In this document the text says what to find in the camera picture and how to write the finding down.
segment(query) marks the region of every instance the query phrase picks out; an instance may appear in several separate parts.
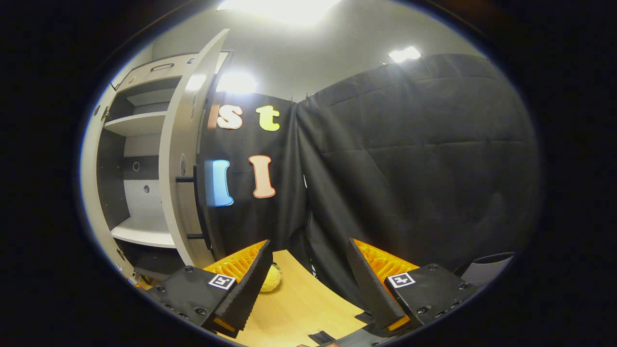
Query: orange letter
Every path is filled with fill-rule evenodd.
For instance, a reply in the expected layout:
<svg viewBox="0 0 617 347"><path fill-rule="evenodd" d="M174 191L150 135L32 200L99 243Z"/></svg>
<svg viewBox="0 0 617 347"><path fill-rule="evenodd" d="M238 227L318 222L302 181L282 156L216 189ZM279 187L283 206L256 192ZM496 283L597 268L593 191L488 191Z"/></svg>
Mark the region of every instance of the orange letter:
<svg viewBox="0 0 617 347"><path fill-rule="evenodd" d="M269 198L276 194L276 190L270 184L270 171L268 164L272 161L268 156L251 156L249 162L255 169L255 191L253 195L258 198Z"/></svg>
<svg viewBox="0 0 617 347"><path fill-rule="evenodd" d="M218 109L217 124L221 128L225 129L237 129L242 126L242 109L238 106L222 105Z"/></svg>

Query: yellow plush toy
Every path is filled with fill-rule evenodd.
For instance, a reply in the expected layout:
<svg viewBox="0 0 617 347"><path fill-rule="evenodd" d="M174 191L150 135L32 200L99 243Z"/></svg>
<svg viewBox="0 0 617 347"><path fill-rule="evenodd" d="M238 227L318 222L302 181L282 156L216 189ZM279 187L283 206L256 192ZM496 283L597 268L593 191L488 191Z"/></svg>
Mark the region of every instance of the yellow plush toy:
<svg viewBox="0 0 617 347"><path fill-rule="evenodd" d="M273 291L276 287L278 287L279 283L281 283L281 268L274 262L268 270L268 275L263 281L262 289L260 291L262 293Z"/></svg>

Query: yellow letter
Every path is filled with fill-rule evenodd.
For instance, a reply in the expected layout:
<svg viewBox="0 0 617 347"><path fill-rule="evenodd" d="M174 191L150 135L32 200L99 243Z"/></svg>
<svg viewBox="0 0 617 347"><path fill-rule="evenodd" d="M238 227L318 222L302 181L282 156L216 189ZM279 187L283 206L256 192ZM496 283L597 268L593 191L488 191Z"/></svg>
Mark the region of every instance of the yellow letter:
<svg viewBox="0 0 617 347"><path fill-rule="evenodd" d="M280 125L272 122L272 117L278 117L278 111L274 111L274 107L263 106L255 111L259 113L259 125L264 130L275 132L281 127Z"/></svg>
<svg viewBox="0 0 617 347"><path fill-rule="evenodd" d="M217 124L221 128L225 129L237 129L242 126L242 109L238 106L222 105L218 109Z"/></svg>
<svg viewBox="0 0 617 347"><path fill-rule="evenodd" d="M251 156L249 162L253 164L255 169L255 191L253 195L256 198L269 198L276 194L276 190L272 188L270 183L270 171L268 164L272 161L268 156Z"/></svg>

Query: cabinet shelf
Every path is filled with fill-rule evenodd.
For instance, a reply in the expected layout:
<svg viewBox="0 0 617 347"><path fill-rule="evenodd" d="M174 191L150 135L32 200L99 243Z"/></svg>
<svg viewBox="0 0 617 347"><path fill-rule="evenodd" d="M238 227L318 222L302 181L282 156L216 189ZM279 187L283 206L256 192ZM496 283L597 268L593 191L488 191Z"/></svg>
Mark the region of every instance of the cabinet shelf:
<svg viewBox="0 0 617 347"><path fill-rule="evenodd" d="M104 128L122 136L160 133L165 122L165 112L130 115L105 123Z"/></svg>
<svg viewBox="0 0 617 347"><path fill-rule="evenodd" d="M138 245L175 248L164 216L131 216L112 230L112 236Z"/></svg>

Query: cabinet handle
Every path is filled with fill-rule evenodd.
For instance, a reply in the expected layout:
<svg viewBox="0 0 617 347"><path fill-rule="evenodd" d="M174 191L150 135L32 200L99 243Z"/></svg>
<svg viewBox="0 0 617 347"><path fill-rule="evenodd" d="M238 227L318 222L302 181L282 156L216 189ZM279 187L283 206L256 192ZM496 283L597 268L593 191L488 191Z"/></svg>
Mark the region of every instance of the cabinet handle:
<svg viewBox="0 0 617 347"><path fill-rule="evenodd" d="M157 65L153 68L150 69L150 72L154 71L154 69L158 68L158 67L163 67L163 66L169 66L169 67L173 67L175 64L174 63L168 63L168 64L163 64L163 65Z"/></svg>
<svg viewBox="0 0 617 347"><path fill-rule="evenodd" d="M195 194L195 205L197 207L197 218L199 219L199 226L201 227L201 237L198 234L187 234L187 238L195 239L195 238L203 238L205 241L205 246L207 249L212 249L212 242L210 241L210 236L208 235L208 228L205 224L205 216L204 211L202 210L202 206L199 203L199 193L197 191L197 164L193 165L193 176L176 176L176 183L192 183L193 184L193 193Z"/></svg>

